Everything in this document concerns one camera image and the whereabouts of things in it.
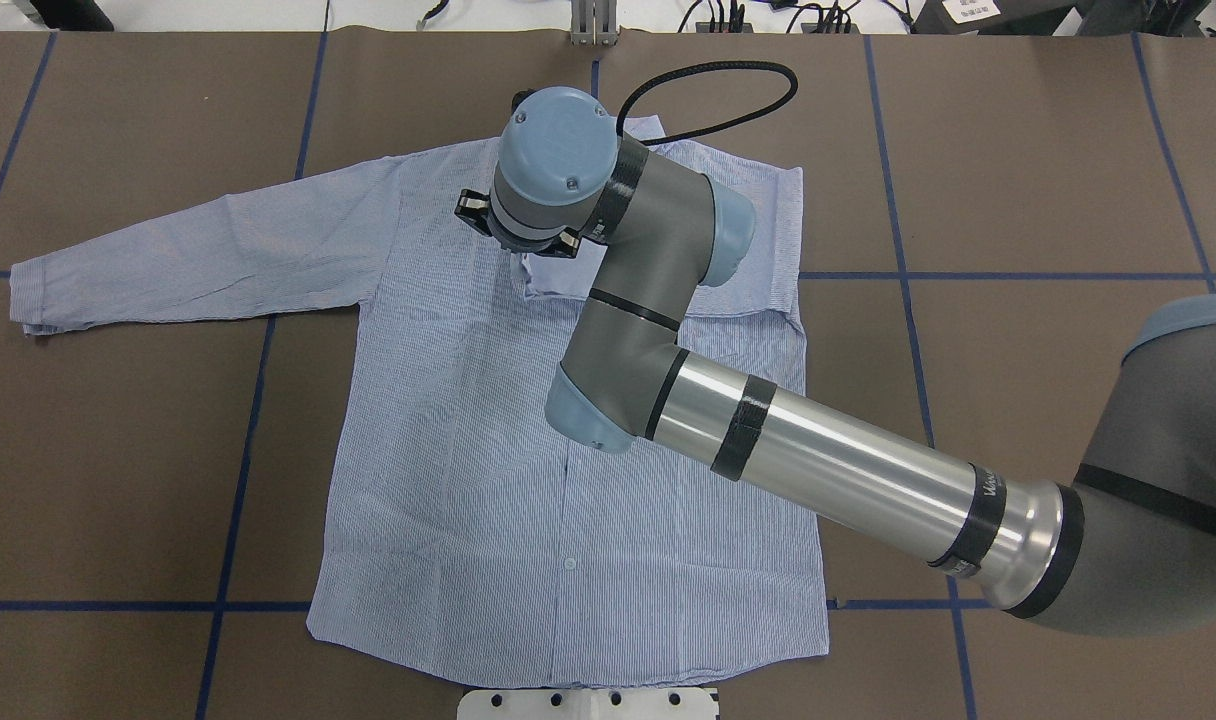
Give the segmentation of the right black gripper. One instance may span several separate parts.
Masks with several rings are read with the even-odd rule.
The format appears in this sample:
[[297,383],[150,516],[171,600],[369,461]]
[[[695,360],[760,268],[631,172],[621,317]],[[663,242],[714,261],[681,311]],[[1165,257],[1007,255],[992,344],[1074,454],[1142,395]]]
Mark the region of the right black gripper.
[[482,236],[494,238],[503,249],[539,258],[576,259],[581,238],[570,227],[531,227],[513,218],[500,199],[475,190],[461,190],[456,215]]

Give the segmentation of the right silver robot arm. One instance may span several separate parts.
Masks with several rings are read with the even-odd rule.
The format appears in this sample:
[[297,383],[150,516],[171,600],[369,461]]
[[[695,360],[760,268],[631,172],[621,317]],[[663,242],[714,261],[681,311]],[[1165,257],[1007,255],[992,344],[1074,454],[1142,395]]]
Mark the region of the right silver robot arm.
[[730,281],[749,251],[753,206],[576,88],[513,102],[492,187],[462,191],[454,213],[508,251],[606,247],[545,401],[573,441],[671,448],[1060,632],[1216,621],[1216,293],[1145,320],[1062,486],[1006,480],[679,345],[696,289]]

